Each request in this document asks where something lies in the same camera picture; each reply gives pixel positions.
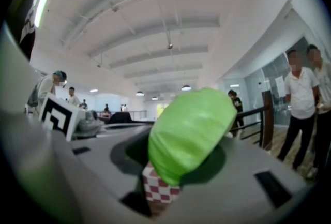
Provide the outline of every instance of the checkered pattern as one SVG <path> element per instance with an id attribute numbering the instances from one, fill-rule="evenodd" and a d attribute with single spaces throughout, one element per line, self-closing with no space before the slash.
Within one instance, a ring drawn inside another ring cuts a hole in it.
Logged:
<path id="1" fill-rule="evenodd" d="M 179 187 L 169 186 L 155 172 L 149 162 L 143 171 L 146 199 L 155 203 L 171 204 L 179 195 Z"/>

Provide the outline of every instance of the railing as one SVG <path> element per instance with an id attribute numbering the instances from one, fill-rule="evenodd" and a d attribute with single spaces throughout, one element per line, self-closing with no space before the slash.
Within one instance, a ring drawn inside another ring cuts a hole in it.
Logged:
<path id="1" fill-rule="evenodd" d="M 237 118 L 244 118 L 246 116 L 251 116 L 254 114 L 260 114 L 260 121 L 250 123 L 245 126 L 236 127 L 237 124 L 235 124 L 234 128 L 230 130 L 230 132 L 237 132 L 238 130 L 255 126 L 257 124 L 260 124 L 260 130 L 256 131 L 252 134 L 249 134 L 247 136 L 244 136 L 241 138 L 242 140 L 251 138 L 257 134 L 260 134 L 259 140 L 255 141 L 254 144 L 259 144 L 259 147 L 270 150 L 272 146 L 272 140 L 274 135 L 274 114 L 273 114 L 273 101 L 272 101 L 272 95 L 270 91 L 266 91 L 262 93 L 263 99 L 264 99 L 264 106 L 237 114 Z"/>
<path id="2" fill-rule="evenodd" d="M 113 115 L 117 112 L 105 112 L 105 111 L 103 111 L 103 112 L 96 112 L 96 113 L 97 113 L 99 118 L 107 119 L 111 115 Z M 130 113 L 131 119 L 134 120 L 134 121 L 139 121 L 139 120 L 142 120 L 144 118 L 147 118 L 147 111 L 145 111 L 145 110 L 144 111 L 128 111 L 128 113 Z"/>

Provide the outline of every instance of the green plastic bag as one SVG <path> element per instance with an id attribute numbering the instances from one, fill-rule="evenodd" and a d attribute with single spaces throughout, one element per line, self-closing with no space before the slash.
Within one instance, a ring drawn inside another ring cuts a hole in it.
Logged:
<path id="1" fill-rule="evenodd" d="M 169 185 L 180 185 L 229 132 L 237 110 L 223 92 L 204 88 L 177 96 L 155 122 L 148 156 L 157 174 Z"/>

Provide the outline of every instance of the white ceiling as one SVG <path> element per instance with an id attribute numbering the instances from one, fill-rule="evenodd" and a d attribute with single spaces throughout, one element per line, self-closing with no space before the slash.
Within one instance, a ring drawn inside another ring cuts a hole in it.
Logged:
<path id="1" fill-rule="evenodd" d="M 196 86 L 232 5 L 233 0 L 49 0 L 37 41 L 94 59 L 148 94 L 178 92 L 185 84 Z"/>

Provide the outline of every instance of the wooden railing post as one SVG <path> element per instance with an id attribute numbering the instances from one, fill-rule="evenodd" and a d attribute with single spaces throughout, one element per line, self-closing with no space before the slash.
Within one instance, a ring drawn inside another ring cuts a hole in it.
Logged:
<path id="1" fill-rule="evenodd" d="M 264 112 L 264 137 L 262 148 L 270 151 L 274 136 L 274 106 L 271 91 L 262 93 L 264 106 L 267 109 Z"/>

